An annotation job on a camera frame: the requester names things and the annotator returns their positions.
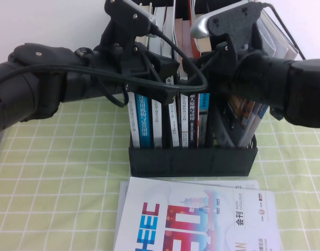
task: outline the booklet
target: booklet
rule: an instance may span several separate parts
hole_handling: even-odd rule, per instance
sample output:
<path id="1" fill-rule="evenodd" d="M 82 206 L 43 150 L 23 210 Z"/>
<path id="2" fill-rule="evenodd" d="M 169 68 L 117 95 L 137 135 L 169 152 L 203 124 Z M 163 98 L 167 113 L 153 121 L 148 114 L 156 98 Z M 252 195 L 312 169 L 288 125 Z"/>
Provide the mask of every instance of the booklet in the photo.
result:
<path id="1" fill-rule="evenodd" d="M 274 195 L 131 177 L 115 250 L 281 250 Z"/>
<path id="2" fill-rule="evenodd" d="M 234 187 L 234 188 L 242 188 L 242 189 L 259 189 L 259 182 L 257 180 L 180 180 L 175 182 L 203 184 L 203 185 L 220 186 L 220 187 Z M 118 228 L 119 228 L 120 220 L 122 218 L 122 213 L 123 213 L 125 198 L 128 192 L 128 187 L 129 187 L 128 181 L 121 181 L 120 188 L 119 188 L 114 243 L 116 243 Z"/>

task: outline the black cable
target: black cable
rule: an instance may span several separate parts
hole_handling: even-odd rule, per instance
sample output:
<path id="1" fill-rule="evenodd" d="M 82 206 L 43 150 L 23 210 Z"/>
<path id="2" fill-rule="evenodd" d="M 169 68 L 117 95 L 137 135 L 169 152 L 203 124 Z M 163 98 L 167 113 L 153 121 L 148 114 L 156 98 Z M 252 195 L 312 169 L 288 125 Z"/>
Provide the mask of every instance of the black cable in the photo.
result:
<path id="1" fill-rule="evenodd" d="M 106 80 L 108 81 L 119 82 L 119 83 L 129 83 L 129 85 L 142 86 L 142 87 L 148 87 L 148 88 L 154 88 L 154 89 L 174 90 L 177 92 L 198 93 L 205 90 L 204 84 L 199 86 L 168 85 L 162 82 L 156 82 L 156 81 L 151 81 L 143 78 L 125 76 L 118 73 L 105 72 L 103 70 L 90 69 L 83 66 L 59 65 L 59 64 L 31 65 L 31 66 L 25 66 L 23 68 L 13 70 L 12 72 L 9 72 L 8 74 L 0 77 L 0 84 L 15 76 L 25 74 L 25 73 L 51 73 L 51 72 L 62 72 L 62 73 L 74 72 L 74 73 L 88 74 L 94 77 L 106 78 Z"/>
<path id="2" fill-rule="evenodd" d="M 92 69 L 95 69 L 95 62 L 94 62 L 94 52 L 90 48 L 79 48 L 75 52 L 76 55 L 78 55 L 81 59 L 86 59 L 88 61 L 89 66 Z M 99 77 L 91 77 L 92 82 L 99 88 L 99 90 L 102 92 L 102 94 L 114 105 L 118 107 L 124 107 L 129 103 L 129 95 L 124 85 L 122 85 L 122 93 L 124 97 L 124 102 L 121 102 L 118 100 L 113 94 L 111 94 L 108 90 L 108 88 L 105 86 L 105 84 L 102 82 L 102 80 Z"/>
<path id="3" fill-rule="evenodd" d="M 268 3 L 264 3 L 265 7 L 269 7 L 274 15 L 276 16 L 276 18 L 278 19 L 278 21 L 280 22 L 282 28 L 285 30 L 285 32 L 287 33 L 288 37 L 290 38 L 291 42 L 294 44 L 295 48 L 298 50 L 299 55 L 302 57 L 303 60 L 305 60 L 305 56 L 303 55 L 301 49 L 299 48 L 298 44 L 296 43 L 295 39 L 292 37 L 292 35 L 290 34 L 290 31 L 287 29 L 287 27 L 285 26 L 284 22 L 282 21 L 281 17 L 279 16 L 279 14 L 277 13 L 276 9 L 274 8 L 274 6 L 272 6 L 271 4 Z"/>
<path id="4" fill-rule="evenodd" d="M 157 25 L 155 24 L 151 24 L 151 29 L 150 29 L 150 33 L 153 35 L 156 35 L 160 38 L 162 38 L 166 43 L 168 43 L 170 45 L 170 47 L 172 47 L 181 57 L 183 60 L 185 60 L 187 62 L 187 65 L 195 71 L 195 73 L 197 74 L 197 76 L 200 78 L 201 80 L 201 84 L 199 85 L 201 87 L 201 90 L 199 92 L 202 92 L 204 90 L 206 90 L 206 88 L 208 87 L 208 81 L 206 79 L 206 77 L 203 75 L 203 73 L 197 68 L 196 65 L 194 65 L 194 63 L 192 62 L 191 59 L 189 59 L 181 50 L 180 48 L 178 48 L 168 37 L 166 37 L 162 31 L 160 31 L 160 29 L 158 28 Z M 190 80 L 187 81 L 187 85 L 191 84 L 193 81 L 193 78 L 191 78 Z"/>

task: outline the green checkered tablecloth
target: green checkered tablecloth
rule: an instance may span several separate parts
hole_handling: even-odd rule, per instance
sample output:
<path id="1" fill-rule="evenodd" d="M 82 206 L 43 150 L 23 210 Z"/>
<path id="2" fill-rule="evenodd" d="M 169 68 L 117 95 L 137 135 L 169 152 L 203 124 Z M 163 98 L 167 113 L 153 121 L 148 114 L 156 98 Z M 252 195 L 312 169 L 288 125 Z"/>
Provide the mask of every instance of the green checkered tablecloth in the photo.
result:
<path id="1" fill-rule="evenodd" d="M 112 250 L 129 117 L 103 98 L 8 129 L 0 147 L 0 250 Z M 320 249 L 320 130 L 266 115 L 250 173 L 274 191 L 284 250 Z"/>

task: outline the black book holder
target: black book holder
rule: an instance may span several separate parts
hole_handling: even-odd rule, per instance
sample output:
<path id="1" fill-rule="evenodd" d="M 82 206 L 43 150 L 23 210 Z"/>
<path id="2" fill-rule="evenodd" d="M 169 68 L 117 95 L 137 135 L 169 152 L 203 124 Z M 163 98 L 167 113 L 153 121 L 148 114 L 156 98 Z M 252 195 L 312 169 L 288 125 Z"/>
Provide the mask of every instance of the black book holder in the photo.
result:
<path id="1" fill-rule="evenodd" d="M 149 5 L 150 0 L 134 0 L 137 4 Z M 207 13 L 237 0 L 201 0 L 196 2 L 195 11 Z M 153 7 L 173 6 L 172 0 L 153 0 Z M 177 0 L 176 18 L 188 19 L 188 0 Z M 131 175 L 135 177 L 208 177 L 248 176 L 258 152 L 255 136 L 248 148 L 218 147 L 214 145 L 213 127 L 217 97 L 210 95 L 207 136 L 205 147 L 198 149 L 172 148 L 170 139 L 164 138 L 162 149 L 136 149 L 130 141 L 129 157 Z M 163 114 L 166 122 L 168 114 Z"/>

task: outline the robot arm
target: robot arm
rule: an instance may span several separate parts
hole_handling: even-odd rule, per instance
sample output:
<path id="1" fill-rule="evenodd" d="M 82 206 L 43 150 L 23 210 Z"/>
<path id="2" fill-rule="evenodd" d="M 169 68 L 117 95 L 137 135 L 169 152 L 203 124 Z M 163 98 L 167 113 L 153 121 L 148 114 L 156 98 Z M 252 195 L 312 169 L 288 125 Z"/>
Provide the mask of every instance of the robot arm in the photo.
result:
<path id="1" fill-rule="evenodd" d="M 254 18 L 246 30 L 252 36 L 245 35 L 246 41 L 241 41 L 252 49 L 238 49 L 236 44 L 240 43 L 233 40 L 237 37 L 233 36 L 233 30 L 230 36 L 223 36 L 208 25 L 211 35 L 227 39 L 193 64 L 138 6 L 115 0 L 106 1 L 105 9 L 112 19 L 94 51 L 80 48 L 72 52 L 25 44 L 14 50 L 8 62 L 0 64 L 0 131 L 18 121 L 49 118 L 61 102 L 106 96 L 122 107 L 128 102 L 127 92 L 163 104 L 169 104 L 178 92 L 236 94 L 270 105 L 276 117 L 285 117 L 292 124 L 320 128 L 320 60 L 295 62 L 265 56 Z M 122 16 L 120 12 L 130 19 L 118 18 Z M 221 24 L 219 16 L 209 16 L 211 24 L 216 24 L 215 18 Z M 130 22 L 137 23 L 127 29 L 125 26 Z M 178 62 L 153 54 L 135 42 L 136 36 L 147 34 L 171 43 L 184 59 L 185 70 L 191 76 L 188 82 L 164 83 L 167 77 L 176 74 Z M 221 42 L 231 45 L 231 49 Z M 123 93 L 124 102 L 114 98 L 118 93 Z"/>

